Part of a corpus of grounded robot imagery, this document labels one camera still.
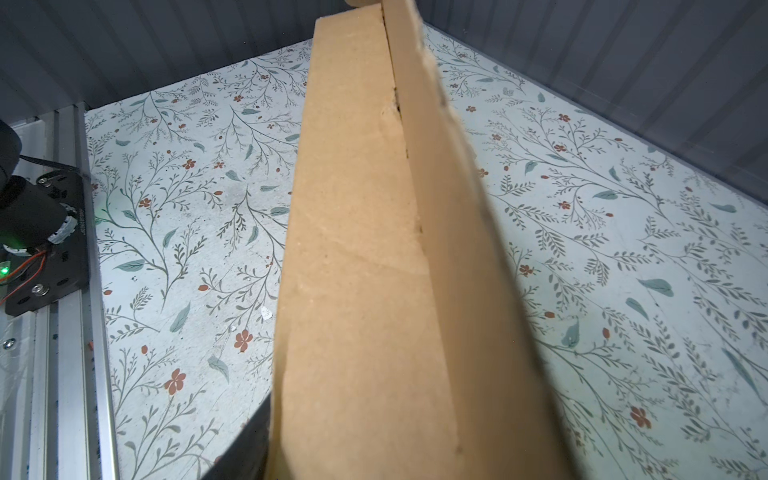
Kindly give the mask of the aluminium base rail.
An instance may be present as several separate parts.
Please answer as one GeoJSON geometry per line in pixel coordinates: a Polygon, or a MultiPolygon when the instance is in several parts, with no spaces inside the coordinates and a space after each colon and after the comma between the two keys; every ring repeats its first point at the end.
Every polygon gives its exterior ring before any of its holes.
{"type": "Polygon", "coordinates": [[[13,175],[68,218],[39,247],[1,244],[5,479],[118,477],[84,113],[76,104],[8,124],[22,142],[13,175]]]}

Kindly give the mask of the brown cardboard box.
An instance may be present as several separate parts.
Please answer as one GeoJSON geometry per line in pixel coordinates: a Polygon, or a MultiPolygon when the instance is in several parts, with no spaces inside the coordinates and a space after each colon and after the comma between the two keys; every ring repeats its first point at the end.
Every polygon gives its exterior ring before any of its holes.
{"type": "Polygon", "coordinates": [[[575,479],[411,1],[315,25],[274,343],[271,479],[575,479]]]}

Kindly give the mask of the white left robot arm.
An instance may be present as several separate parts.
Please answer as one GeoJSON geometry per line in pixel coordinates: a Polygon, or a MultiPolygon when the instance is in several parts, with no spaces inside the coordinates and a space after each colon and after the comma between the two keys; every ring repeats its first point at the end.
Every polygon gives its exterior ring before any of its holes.
{"type": "Polygon", "coordinates": [[[45,244],[68,218],[59,203],[25,178],[13,175],[21,150],[19,136],[1,122],[1,244],[12,250],[45,244]]]}

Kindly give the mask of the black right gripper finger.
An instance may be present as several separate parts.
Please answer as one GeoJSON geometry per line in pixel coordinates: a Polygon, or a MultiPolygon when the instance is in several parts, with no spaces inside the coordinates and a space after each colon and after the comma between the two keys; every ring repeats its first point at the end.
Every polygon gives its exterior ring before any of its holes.
{"type": "Polygon", "coordinates": [[[269,451],[271,396],[267,395],[235,441],[203,480],[262,480],[269,451]]]}

